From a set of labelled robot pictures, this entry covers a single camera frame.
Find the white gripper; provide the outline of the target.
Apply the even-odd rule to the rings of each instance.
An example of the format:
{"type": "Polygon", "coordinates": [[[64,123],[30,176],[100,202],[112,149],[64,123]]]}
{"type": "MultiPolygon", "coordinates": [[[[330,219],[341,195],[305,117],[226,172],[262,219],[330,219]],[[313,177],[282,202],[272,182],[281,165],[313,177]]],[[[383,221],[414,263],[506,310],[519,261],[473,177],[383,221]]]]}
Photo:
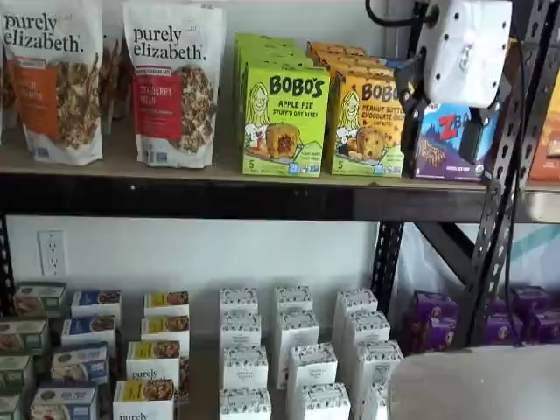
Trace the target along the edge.
{"type": "Polygon", "coordinates": [[[414,56],[395,69],[406,159],[414,155],[429,100],[470,107],[458,154],[476,160],[485,128],[511,92],[511,84],[500,80],[512,16],[510,1],[428,2],[417,46],[425,57],[414,56]]]}

